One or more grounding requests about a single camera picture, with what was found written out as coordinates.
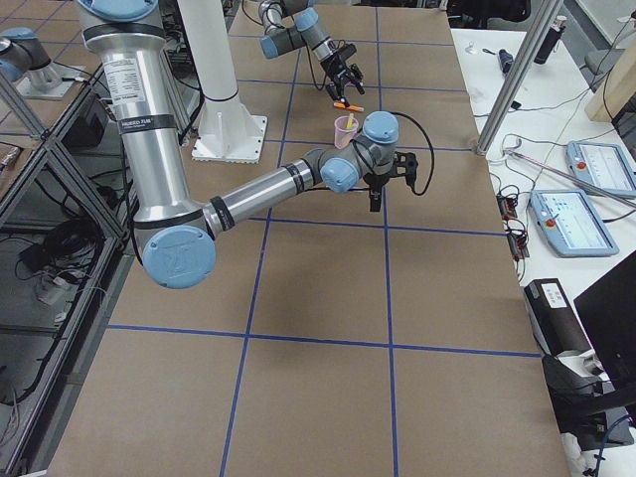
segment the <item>computer monitor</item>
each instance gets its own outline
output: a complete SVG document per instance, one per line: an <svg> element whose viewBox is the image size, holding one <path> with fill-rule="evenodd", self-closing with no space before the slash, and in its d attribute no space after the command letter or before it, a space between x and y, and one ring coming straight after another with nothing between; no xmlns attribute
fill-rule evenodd
<svg viewBox="0 0 636 477"><path fill-rule="evenodd" d="M636 252L574 299L581 324L616 391L582 406L625 406L636 421Z"/></svg>

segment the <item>label sticker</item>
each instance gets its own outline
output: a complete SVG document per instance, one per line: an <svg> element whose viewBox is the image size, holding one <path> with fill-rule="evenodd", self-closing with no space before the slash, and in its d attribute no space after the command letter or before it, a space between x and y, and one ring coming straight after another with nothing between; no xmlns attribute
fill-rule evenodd
<svg viewBox="0 0 636 477"><path fill-rule="evenodd" d="M542 283L541 288L551 308L567 308L567 303L556 283Z"/></svg>
<svg viewBox="0 0 636 477"><path fill-rule="evenodd" d="M106 80L115 106L145 101L139 65L134 58L124 58L103 64Z"/></svg>

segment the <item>black bracket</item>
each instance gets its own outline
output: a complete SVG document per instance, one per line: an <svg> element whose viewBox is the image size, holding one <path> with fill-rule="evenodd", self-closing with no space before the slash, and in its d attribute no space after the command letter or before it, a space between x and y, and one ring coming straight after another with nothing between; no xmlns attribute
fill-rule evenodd
<svg viewBox="0 0 636 477"><path fill-rule="evenodd" d="M417 180L417 158L412 152L397 152L394 164L386 174L365 174L363 180L369 186L369 211L379 212L382 209L382 190L390 179L404 177L406 184L413 188Z"/></svg>

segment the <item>orange object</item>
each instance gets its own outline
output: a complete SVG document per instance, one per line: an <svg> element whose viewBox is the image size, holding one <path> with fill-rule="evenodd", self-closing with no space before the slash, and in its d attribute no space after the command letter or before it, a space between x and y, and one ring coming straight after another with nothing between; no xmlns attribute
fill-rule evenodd
<svg viewBox="0 0 636 477"><path fill-rule="evenodd" d="M342 102L340 101L334 101L334 107L337 107L338 109L347 109L348 111L356 111L356 112L364 112L365 109L361 106L354 106L353 104L350 104L349 106L345 106Z"/></svg>

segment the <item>white table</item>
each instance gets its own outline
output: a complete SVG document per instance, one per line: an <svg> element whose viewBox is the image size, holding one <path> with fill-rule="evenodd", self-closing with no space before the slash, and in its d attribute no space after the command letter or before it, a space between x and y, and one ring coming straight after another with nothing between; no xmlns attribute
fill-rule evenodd
<svg viewBox="0 0 636 477"><path fill-rule="evenodd" d="M490 112L497 98L504 78L499 69L497 57L484 53L482 49L498 52L506 49L515 55L523 41L524 32L499 32L482 30L453 30L455 49L459 57L466 88L470 94L471 106L476 116ZM470 54L466 48L473 44L478 53ZM521 108L538 108L555 106L573 99L587 88L577 65L563 44L558 46L544 65L532 65L522 87L516 96ZM501 146L506 134L519 134L531 139L552 141L566 144L570 140L580 140L603 134L595 139L597 142L619 144L629 157L618 134L609 123L591 122L584 112L584 107L592 97L591 92L582 94L578 99L568 102L552 110L516 111L509 113L491 146L486 159L490 163L490 171L502 181L502 187L515 184L522 192L530 191L532 183L523 176L509 170L501 161ZM486 117L476 117L477 127L481 130ZM506 146L514 145L515 138L509 137ZM550 144L535 144L523 141L520 152L534 159L567 171L565 164L565 148ZM508 164L529 175L537 177L540 169L534 165L509 159ZM495 191L499 188L493 178ZM571 189L575 187L570 181L545 171L537 181L537 189ZM530 241L528 250L530 258L520 264L520 271L525 273L520 284L527 285L537 278L556 277L560 281L567 297L573 300L585 288L607 272L616 263L636 249L636 214L622 221L608 224L611 235L620 247L620 253L602 258L560 258L546 244L543 233L531 223L527 214L529 195L519 198L517 212L526 224ZM606 198L592 198L596 211L604 218L618 217L629 209ZM595 465L594 452L585 452L590 467ZM603 477L633 477L636 469L636 446L610 448L604 453L607 460L601 467Z"/></svg>

